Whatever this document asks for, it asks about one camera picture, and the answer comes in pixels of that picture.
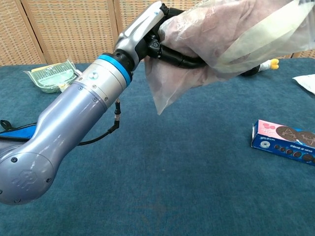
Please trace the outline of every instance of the robotic arm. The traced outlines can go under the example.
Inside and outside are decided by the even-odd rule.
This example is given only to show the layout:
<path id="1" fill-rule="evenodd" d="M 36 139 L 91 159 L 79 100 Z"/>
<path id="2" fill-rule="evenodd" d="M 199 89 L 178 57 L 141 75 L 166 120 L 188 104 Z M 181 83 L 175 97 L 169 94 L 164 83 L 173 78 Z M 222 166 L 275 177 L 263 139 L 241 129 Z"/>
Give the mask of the robotic arm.
<path id="1" fill-rule="evenodd" d="M 30 140 L 2 138 L 0 202 L 26 204 L 49 189 L 63 158 L 128 87 L 144 57 L 182 68 L 205 66 L 202 59 L 185 57 L 159 43 L 160 25 L 180 13 L 160 1 L 151 4 L 120 34 L 112 54 L 99 56 L 40 114 Z"/>

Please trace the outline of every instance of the woven rattan screen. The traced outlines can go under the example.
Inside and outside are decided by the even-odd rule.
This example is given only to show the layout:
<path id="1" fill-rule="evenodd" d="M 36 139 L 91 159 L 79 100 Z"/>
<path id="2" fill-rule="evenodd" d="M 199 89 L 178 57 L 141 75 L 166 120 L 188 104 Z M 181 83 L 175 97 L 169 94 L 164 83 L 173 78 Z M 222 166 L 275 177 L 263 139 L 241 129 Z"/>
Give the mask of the woven rattan screen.
<path id="1" fill-rule="evenodd" d="M 277 58 L 284 59 L 284 58 L 291 58 L 291 57 L 292 57 L 292 55 L 286 55 L 286 56 L 281 56 L 281 57 L 277 57 Z"/>
<path id="2" fill-rule="evenodd" d="M 315 59 L 315 49 L 301 52 L 301 53 L 295 53 L 294 57 L 295 58 L 314 58 Z"/>
<path id="3" fill-rule="evenodd" d="M 147 6 L 156 0 L 114 0 L 118 30 L 121 32 L 136 18 Z M 200 0 L 164 0 L 168 7 L 188 10 L 199 3 Z"/>
<path id="4" fill-rule="evenodd" d="M 2 0 L 0 19 L 0 65 L 45 62 L 19 1 Z"/>
<path id="5" fill-rule="evenodd" d="M 49 63 L 92 62 L 111 52 L 118 31 L 112 0 L 22 0 Z"/>

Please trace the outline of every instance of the cookie box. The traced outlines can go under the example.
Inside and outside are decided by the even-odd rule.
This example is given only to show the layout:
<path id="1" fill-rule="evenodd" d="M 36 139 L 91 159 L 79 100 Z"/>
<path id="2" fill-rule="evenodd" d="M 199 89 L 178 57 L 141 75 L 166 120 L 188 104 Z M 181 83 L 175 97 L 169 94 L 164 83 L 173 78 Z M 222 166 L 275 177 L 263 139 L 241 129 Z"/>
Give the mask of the cookie box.
<path id="1" fill-rule="evenodd" d="M 252 148 L 315 166 L 315 134 L 258 120 L 252 126 Z"/>

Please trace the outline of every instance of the translucent plastic bag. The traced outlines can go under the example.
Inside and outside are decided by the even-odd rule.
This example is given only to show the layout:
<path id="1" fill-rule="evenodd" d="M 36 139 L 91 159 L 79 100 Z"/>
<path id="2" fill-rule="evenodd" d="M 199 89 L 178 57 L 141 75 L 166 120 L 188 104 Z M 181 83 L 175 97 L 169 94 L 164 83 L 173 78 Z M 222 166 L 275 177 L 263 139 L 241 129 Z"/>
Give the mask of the translucent plastic bag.
<path id="1" fill-rule="evenodd" d="M 45 93 L 63 92 L 77 78 L 77 70 L 71 58 L 63 63 L 24 72 Z"/>
<path id="2" fill-rule="evenodd" d="M 279 56 L 315 48 L 314 0 L 204 0 L 160 27 L 162 44 L 207 66 L 145 58 L 157 113 L 188 89 L 226 81 Z"/>

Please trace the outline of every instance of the cookie illustration on box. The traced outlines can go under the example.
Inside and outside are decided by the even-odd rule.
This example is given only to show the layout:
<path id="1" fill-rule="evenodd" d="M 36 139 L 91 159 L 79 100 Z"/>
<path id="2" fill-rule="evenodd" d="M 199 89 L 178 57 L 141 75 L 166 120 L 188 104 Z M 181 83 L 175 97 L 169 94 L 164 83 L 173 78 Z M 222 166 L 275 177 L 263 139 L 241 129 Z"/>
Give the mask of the cookie illustration on box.
<path id="1" fill-rule="evenodd" d="M 293 154 L 294 157 L 299 158 L 302 156 L 302 153 L 300 151 L 297 151 Z"/>
<path id="2" fill-rule="evenodd" d="M 286 152 L 286 154 L 291 155 L 291 154 L 293 153 L 293 150 L 292 150 L 292 149 L 288 149 L 288 150 L 285 151 L 285 152 Z"/>
<path id="3" fill-rule="evenodd" d="M 308 131 L 298 132 L 297 138 L 310 147 L 315 147 L 315 134 Z"/>
<path id="4" fill-rule="evenodd" d="M 308 154 L 308 153 L 306 153 L 306 154 L 304 154 L 304 155 L 302 156 L 302 159 L 303 159 L 304 161 L 306 161 L 306 162 L 313 161 L 313 156 L 310 155 L 310 154 Z"/>
<path id="5" fill-rule="evenodd" d="M 276 129 L 276 132 L 279 136 L 282 138 L 288 140 L 288 141 L 296 141 L 298 132 L 295 129 L 292 129 L 288 126 L 279 126 Z"/>

